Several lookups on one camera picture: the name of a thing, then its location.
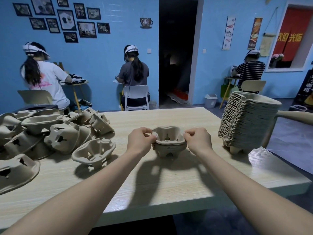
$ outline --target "picture frame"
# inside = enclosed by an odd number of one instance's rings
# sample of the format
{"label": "picture frame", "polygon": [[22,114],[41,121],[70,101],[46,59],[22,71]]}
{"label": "picture frame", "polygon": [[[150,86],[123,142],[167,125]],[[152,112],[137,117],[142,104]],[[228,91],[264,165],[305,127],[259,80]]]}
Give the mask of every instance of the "picture frame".
{"label": "picture frame", "polygon": [[65,43],[78,43],[76,32],[63,32]]}
{"label": "picture frame", "polygon": [[30,17],[29,20],[33,30],[47,30],[47,25],[44,18]]}
{"label": "picture frame", "polygon": [[83,3],[74,3],[76,19],[87,19],[85,5]]}
{"label": "picture frame", "polygon": [[77,31],[75,25],[74,14],[72,10],[60,10],[57,9],[57,13],[60,20],[62,30]]}
{"label": "picture frame", "polygon": [[46,18],[46,21],[51,34],[61,33],[57,18]]}
{"label": "picture frame", "polygon": [[77,22],[79,36],[81,38],[96,38],[96,26],[94,22]]}
{"label": "picture frame", "polygon": [[68,0],[57,0],[59,7],[69,7]]}
{"label": "picture frame", "polygon": [[27,3],[13,3],[17,16],[33,16]]}
{"label": "picture frame", "polygon": [[31,0],[36,15],[55,16],[51,0]]}
{"label": "picture frame", "polygon": [[87,7],[88,19],[101,20],[100,8]]}
{"label": "picture frame", "polygon": [[99,34],[111,34],[109,23],[97,22],[98,33]]}

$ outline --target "black and white striped shirt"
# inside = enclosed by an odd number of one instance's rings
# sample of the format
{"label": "black and white striped shirt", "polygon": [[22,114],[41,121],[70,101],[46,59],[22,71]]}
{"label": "black and white striped shirt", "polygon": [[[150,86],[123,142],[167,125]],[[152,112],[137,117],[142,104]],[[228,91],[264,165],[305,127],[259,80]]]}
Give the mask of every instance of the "black and white striped shirt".
{"label": "black and white striped shirt", "polygon": [[236,73],[240,74],[240,79],[238,81],[238,88],[241,91],[241,84],[245,80],[261,80],[261,76],[265,69],[265,63],[260,61],[250,61],[240,64],[236,68]]}

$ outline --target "left hand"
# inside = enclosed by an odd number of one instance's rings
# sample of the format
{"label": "left hand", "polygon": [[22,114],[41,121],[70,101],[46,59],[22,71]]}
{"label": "left hand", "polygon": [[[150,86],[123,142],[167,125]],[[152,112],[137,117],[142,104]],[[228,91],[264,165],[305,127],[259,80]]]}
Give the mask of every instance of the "left hand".
{"label": "left hand", "polygon": [[134,129],[128,135],[127,151],[136,152],[141,157],[145,156],[150,151],[152,143],[157,139],[154,135],[147,133],[152,133],[152,130],[145,127]]}

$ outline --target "white t-shirt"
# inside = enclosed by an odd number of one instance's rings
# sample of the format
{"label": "white t-shirt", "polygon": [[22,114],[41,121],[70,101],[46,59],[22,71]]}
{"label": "white t-shirt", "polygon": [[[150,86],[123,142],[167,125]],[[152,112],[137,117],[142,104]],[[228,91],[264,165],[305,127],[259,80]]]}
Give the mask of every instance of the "white t-shirt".
{"label": "white t-shirt", "polygon": [[[46,90],[52,96],[52,104],[58,105],[59,109],[63,110],[69,105],[69,99],[66,98],[64,91],[60,85],[60,81],[65,81],[68,74],[63,71],[59,66],[54,63],[37,61],[40,75],[41,83],[39,85],[33,86],[28,85],[29,90]],[[25,68],[21,71],[22,77],[25,78]]]}

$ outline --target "dark doorway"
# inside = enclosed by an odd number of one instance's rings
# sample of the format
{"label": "dark doorway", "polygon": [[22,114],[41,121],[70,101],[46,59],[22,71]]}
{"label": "dark doorway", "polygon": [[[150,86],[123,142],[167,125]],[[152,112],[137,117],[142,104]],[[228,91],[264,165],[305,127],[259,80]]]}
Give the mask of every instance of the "dark doorway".
{"label": "dark doorway", "polygon": [[180,103],[188,100],[197,7],[197,0],[159,0],[160,108],[178,104],[173,94]]}

